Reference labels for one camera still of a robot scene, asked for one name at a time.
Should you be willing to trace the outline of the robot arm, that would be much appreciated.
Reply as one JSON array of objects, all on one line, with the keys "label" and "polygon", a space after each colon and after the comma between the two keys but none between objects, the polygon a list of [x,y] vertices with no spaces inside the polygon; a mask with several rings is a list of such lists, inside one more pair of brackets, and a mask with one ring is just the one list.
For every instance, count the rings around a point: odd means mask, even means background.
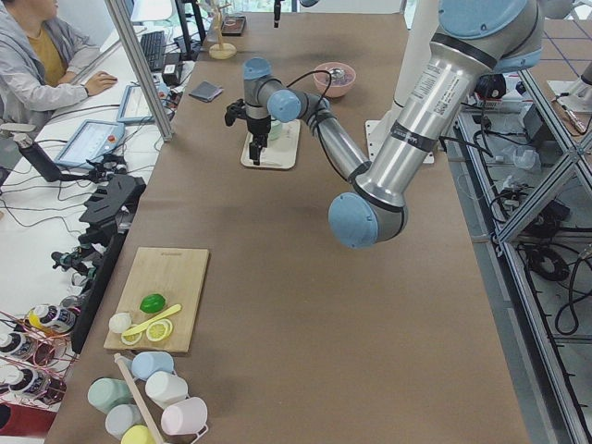
[{"label": "robot arm", "polygon": [[333,235],[358,249],[398,236],[408,220],[404,193],[477,81],[491,73],[530,68],[541,54],[544,7],[540,1],[426,2],[438,21],[430,58],[374,159],[340,125],[324,96],[285,86],[261,57],[242,68],[243,98],[230,104],[228,126],[247,123],[258,156],[272,120],[305,122],[352,190],[328,210]]},{"label": "robot arm", "polygon": [[[281,19],[281,2],[282,0],[275,0],[273,4],[273,13],[274,13],[274,27],[279,27],[279,22]],[[312,7],[318,3],[318,0],[299,0],[299,3],[303,7]]]}]

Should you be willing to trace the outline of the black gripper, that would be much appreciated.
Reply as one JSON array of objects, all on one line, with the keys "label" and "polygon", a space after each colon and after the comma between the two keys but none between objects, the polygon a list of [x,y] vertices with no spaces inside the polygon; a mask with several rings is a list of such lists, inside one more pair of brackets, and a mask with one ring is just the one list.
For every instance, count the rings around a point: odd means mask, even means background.
[{"label": "black gripper", "polygon": [[[279,27],[281,20],[281,0],[274,1],[274,28]],[[271,131],[271,116],[260,105],[250,105],[244,99],[238,99],[227,106],[225,123],[232,126],[237,119],[243,119],[247,123],[247,130],[252,134],[253,140],[249,143],[249,159],[255,166],[261,162],[261,152],[267,146],[269,132]]]}]

